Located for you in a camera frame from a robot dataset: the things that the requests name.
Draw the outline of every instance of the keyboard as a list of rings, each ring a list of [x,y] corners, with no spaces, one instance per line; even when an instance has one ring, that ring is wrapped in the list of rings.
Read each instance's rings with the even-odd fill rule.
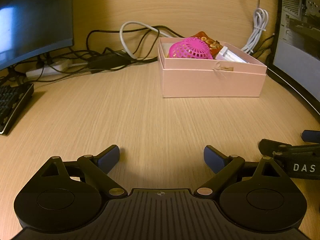
[[[0,134],[8,134],[33,94],[33,84],[0,86]]]

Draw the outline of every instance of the pink perforated plastic object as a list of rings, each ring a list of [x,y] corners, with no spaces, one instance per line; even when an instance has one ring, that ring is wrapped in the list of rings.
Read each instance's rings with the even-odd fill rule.
[[[170,58],[213,59],[208,45],[197,38],[186,38],[170,47]]]

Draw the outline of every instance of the monitor screen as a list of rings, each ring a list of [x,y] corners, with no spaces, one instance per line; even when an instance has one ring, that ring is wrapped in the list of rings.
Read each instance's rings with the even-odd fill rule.
[[[72,45],[72,0],[0,0],[0,70]]]

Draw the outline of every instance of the pink box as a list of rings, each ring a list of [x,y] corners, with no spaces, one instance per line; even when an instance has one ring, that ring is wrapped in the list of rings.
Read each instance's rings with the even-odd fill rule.
[[[263,63],[226,42],[220,44],[248,63],[168,58],[171,45],[182,40],[159,38],[158,62],[164,98],[259,97],[267,71]]]

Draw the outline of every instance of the ribbed black surface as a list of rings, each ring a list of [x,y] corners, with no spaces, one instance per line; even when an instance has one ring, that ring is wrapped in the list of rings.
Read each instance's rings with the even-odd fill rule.
[[[124,199],[111,200],[91,224],[63,234],[29,229],[15,240],[306,240],[296,229],[259,234],[229,222],[211,200],[193,197],[187,189],[134,189]]]

